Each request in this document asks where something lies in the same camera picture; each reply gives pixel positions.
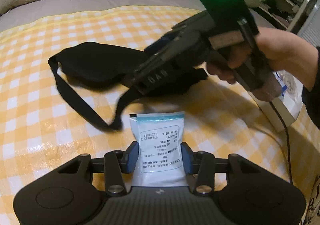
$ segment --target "black robotic gripper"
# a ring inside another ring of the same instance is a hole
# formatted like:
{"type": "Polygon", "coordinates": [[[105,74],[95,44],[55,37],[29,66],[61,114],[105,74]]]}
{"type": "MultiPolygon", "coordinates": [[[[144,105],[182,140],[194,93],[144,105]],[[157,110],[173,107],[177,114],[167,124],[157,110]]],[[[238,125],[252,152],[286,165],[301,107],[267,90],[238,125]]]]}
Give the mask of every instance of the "black robotic gripper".
{"type": "Polygon", "coordinates": [[[103,158],[81,154],[22,188],[13,208],[21,225],[298,225],[306,202],[301,191],[237,154],[228,159],[193,152],[181,144],[184,170],[197,174],[194,188],[131,187],[139,144],[103,158]],[[92,185],[104,173],[105,191],[92,185]],[[227,186],[214,190],[215,173],[227,186]]]}

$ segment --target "black cable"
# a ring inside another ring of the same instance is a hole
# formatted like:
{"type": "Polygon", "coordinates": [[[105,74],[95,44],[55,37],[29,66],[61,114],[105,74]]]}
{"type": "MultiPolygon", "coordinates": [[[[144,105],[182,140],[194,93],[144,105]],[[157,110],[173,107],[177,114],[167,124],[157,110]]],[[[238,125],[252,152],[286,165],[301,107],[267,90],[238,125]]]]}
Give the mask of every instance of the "black cable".
{"type": "Polygon", "coordinates": [[[274,110],[274,112],[276,113],[276,115],[279,117],[284,130],[285,130],[285,134],[287,136],[287,150],[288,150],[288,166],[289,166],[289,180],[290,183],[293,184],[293,180],[292,180],[292,172],[291,172],[291,156],[290,156],[290,140],[289,140],[289,132],[288,132],[288,128],[284,122],[284,120],[282,119],[280,113],[278,112],[278,110],[276,109],[275,105],[270,101],[269,102],[270,106],[272,107],[272,109],[274,110]]]}

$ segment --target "bag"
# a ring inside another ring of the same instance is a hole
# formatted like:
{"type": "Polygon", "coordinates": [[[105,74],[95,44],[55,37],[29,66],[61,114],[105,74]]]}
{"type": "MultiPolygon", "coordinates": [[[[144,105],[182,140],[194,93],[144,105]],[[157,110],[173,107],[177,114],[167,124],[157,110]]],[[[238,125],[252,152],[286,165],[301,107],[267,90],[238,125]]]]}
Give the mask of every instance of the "bag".
{"type": "Polygon", "coordinates": [[[188,185],[181,154],[183,120],[184,112],[130,115],[140,145],[132,186],[188,185]]]}
{"type": "MultiPolygon", "coordinates": [[[[152,56],[159,47],[146,48],[147,52],[115,45],[84,42],[75,47],[65,48],[48,60],[48,64],[55,77],[57,90],[79,115],[96,128],[106,131],[119,130],[122,127],[121,113],[131,102],[143,97],[134,87],[128,89],[119,99],[116,113],[108,125],[58,74],[58,63],[67,77],[72,77],[90,88],[107,88],[116,83],[127,73],[152,56]]],[[[182,75],[175,83],[152,90],[149,97],[171,94],[183,94],[191,85],[207,79],[204,69],[191,69],[182,75]]]]}

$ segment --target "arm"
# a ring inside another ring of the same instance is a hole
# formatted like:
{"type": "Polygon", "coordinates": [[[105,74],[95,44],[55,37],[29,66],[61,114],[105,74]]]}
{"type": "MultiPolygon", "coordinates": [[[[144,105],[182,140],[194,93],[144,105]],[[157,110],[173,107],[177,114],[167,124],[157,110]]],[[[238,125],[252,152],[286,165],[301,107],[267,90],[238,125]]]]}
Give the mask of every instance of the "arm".
{"type": "MultiPolygon", "coordinates": [[[[256,37],[259,49],[265,54],[272,70],[286,70],[304,85],[302,100],[312,121],[320,128],[320,70],[319,52],[310,43],[297,35],[277,29],[259,28],[256,37]]],[[[228,66],[239,67],[250,54],[247,43],[232,47],[228,66]]],[[[208,63],[210,74],[218,75],[221,80],[233,84],[235,78],[231,70],[219,69],[208,63]]]]}

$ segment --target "black sleeve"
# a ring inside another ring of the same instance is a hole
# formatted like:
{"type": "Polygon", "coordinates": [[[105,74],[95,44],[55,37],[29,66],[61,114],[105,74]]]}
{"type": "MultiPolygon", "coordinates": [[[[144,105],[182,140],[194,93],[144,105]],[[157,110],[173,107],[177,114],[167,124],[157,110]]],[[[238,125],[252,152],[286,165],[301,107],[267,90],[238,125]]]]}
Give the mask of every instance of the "black sleeve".
{"type": "Polygon", "coordinates": [[[302,101],[306,105],[308,115],[313,123],[320,129],[320,54],[318,59],[318,73],[316,76],[316,82],[311,92],[305,87],[302,91],[302,101]]]}

